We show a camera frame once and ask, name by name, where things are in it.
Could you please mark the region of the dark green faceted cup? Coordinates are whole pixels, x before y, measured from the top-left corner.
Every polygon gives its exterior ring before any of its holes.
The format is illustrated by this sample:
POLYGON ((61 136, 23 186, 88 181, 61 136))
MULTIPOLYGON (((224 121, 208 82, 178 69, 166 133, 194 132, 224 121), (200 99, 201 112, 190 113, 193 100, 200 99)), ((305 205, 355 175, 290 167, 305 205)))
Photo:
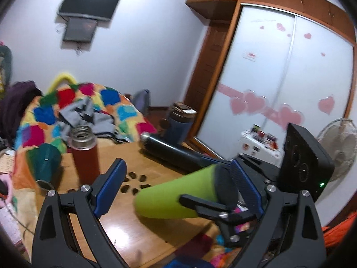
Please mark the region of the dark green faceted cup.
POLYGON ((39 147, 29 149, 25 153, 29 170, 43 190, 56 189, 60 177, 62 154, 52 144, 43 143, 39 147))

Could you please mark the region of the colourful patchwork quilt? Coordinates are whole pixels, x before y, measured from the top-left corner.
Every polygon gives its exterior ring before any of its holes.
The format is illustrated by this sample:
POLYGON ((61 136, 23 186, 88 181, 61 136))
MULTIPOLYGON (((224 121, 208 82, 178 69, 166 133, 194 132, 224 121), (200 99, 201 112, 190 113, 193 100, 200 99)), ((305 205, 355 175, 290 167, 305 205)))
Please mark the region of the colourful patchwork quilt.
POLYGON ((71 84, 35 97, 16 132, 14 173, 33 174, 32 156, 44 143, 69 151, 70 132, 89 126, 98 138, 114 143, 136 142, 143 132, 156 132, 132 99, 108 86, 71 84))

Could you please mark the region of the white standing fan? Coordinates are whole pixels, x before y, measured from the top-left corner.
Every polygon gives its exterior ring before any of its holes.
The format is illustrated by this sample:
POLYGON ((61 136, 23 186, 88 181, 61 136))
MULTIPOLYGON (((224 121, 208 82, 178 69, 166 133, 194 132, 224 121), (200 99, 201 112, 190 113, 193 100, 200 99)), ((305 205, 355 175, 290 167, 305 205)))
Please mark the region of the white standing fan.
POLYGON ((335 165, 330 182, 344 177, 356 158, 356 125, 353 120, 337 119, 330 122, 316 139, 335 165))

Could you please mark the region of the round wooden folding table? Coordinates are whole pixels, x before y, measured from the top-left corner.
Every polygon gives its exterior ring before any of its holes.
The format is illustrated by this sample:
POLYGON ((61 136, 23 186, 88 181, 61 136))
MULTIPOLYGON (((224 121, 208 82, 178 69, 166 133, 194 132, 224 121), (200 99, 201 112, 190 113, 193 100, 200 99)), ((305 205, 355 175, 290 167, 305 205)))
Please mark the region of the round wooden folding table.
MULTIPOLYGON (((106 173, 115 159, 127 164, 127 175, 110 207, 99 219, 108 238, 115 246, 127 267, 150 267, 172 255, 182 246, 189 253, 197 249, 196 238, 213 230, 210 221, 202 218, 178 220, 153 220, 139 218, 134 211, 133 189, 141 191, 148 184, 157 185, 179 178, 174 169, 161 165, 143 155, 138 144, 127 143, 99 148, 102 174, 106 173)), ((61 162, 64 172, 56 192, 76 192, 81 186, 71 154, 65 154, 61 162)), ((80 249, 90 260, 94 259, 85 240, 76 215, 70 216, 80 249)))

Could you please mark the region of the wooden wardrobe with sliding doors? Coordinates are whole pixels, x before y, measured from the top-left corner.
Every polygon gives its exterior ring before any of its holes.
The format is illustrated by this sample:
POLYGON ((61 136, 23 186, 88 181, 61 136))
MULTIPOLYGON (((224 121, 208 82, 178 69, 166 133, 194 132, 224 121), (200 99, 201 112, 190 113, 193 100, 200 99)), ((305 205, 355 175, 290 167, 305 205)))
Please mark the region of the wooden wardrobe with sliding doors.
POLYGON ((230 159, 258 125, 282 145, 288 123, 314 136, 356 109, 356 36, 338 0, 186 0, 227 30, 188 141, 230 159))

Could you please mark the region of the grey-green round cushion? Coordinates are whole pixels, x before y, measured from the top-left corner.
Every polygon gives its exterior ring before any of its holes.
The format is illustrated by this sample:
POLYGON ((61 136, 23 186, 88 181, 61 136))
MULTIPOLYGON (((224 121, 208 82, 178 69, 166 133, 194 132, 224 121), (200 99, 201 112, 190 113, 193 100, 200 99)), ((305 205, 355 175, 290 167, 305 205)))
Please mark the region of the grey-green round cushion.
POLYGON ((1 53, 1 76, 4 88, 7 89, 10 85, 10 81, 12 78, 12 52, 6 45, 0 46, 1 53))

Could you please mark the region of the wall-mounted black television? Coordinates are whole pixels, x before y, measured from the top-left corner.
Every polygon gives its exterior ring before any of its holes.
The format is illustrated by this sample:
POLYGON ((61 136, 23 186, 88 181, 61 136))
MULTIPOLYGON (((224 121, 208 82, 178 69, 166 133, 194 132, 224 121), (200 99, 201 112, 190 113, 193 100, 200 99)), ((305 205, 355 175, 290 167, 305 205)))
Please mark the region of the wall-mounted black television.
POLYGON ((110 21, 120 0, 63 0, 58 15, 110 21))

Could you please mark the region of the small black wall monitor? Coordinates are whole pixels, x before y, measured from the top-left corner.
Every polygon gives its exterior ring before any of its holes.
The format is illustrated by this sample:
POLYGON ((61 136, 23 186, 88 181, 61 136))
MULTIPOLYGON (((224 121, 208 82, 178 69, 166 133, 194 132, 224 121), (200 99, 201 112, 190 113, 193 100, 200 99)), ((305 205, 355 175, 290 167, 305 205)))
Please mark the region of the small black wall monitor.
POLYGON ((98 26, 96 20, 87 18, 70 18, 66 23, 66 29, 62 41, 90 43, 98 26))

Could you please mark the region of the dark purple clothing pile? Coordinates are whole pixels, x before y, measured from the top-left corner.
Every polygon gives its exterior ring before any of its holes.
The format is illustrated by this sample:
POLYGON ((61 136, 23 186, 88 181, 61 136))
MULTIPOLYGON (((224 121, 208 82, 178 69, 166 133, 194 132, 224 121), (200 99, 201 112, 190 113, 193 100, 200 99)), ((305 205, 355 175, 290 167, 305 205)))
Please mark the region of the dark purple clothing pile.
POLYGON ((10 86, 1 100, 1 139, 10 146, 15 144, 16 133, 25 110, 42 92, 32 80, 17 82, 10 86))

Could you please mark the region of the grey patterned garment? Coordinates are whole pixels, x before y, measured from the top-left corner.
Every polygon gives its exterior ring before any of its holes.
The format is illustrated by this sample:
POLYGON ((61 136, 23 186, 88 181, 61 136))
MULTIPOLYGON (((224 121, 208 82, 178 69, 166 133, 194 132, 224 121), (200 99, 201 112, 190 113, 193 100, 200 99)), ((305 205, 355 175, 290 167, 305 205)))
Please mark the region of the grey patterned garment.
POLYGON ((130 142, 119 133, 112 115, 94 108, 91 97, 84 97, 62 108, 58 113, 57 125, 61 139, 68 144, 70 132, 77 126, 89 126, 97 138, 110 138, 116 143, 130 142))

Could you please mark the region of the red thermos cup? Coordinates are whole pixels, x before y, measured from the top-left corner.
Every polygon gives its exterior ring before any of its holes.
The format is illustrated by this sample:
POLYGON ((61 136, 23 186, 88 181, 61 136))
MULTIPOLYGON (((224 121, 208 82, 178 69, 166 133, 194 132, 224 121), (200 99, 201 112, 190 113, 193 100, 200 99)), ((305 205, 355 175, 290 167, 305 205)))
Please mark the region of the red thermos cup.
POLYGON ((71 130, 68 144, 80 184, 92 185, 100 175, 97 138, 89 126, 77 126, 71 130))

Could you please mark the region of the blue jug with brown lid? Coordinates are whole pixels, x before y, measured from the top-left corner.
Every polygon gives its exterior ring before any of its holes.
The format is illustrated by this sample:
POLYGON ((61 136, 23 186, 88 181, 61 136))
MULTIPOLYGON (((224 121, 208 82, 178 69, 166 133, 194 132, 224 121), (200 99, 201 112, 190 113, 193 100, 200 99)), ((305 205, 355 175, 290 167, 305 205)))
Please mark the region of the blue jug with brown lid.
POLYGON ((182 144, 194 122, 197 112, 181 102, 175 102, 169 109, 168 128, 163 140, 169 144, 182 144))

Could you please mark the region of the green thermos cup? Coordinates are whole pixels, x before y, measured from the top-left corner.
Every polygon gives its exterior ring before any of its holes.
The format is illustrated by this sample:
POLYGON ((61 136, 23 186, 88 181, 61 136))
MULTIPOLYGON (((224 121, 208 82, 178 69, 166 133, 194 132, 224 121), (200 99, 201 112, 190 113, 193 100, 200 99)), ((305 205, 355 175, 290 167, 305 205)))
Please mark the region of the green thermos cup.
POLYGON ((235 209, 238 189, 229 171, 229 165, 219 163, 170 182, 142 189, 133 202, 135 213, 154 219, 197 217, 196 211, 179 203, 180 196, 184 194, 235 209))

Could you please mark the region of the black thermos bottle lying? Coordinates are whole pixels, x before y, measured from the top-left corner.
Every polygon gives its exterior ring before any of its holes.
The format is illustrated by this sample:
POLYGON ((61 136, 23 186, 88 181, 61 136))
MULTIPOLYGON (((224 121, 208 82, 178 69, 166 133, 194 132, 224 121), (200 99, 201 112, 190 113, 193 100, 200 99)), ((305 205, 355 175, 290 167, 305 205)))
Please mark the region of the black thermos bottle lying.
POLYGON ((216 164, 230 165, 230 161, 215 159, 179 144, 169 144, 157 134, 148 132, 140 134, 139 145, 146 153, 188 173, 216 164))

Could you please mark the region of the white box with jars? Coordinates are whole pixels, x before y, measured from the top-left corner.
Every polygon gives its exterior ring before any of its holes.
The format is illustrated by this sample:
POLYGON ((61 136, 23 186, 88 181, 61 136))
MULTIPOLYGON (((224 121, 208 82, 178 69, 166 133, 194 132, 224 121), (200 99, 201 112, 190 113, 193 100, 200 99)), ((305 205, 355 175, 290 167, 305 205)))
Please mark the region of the white box with jars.
POLYGON ((241 133, 238 140, 238 153, 280 166, 283 153, 278 148, 275 136, 264 132, 258 125, 241 133))

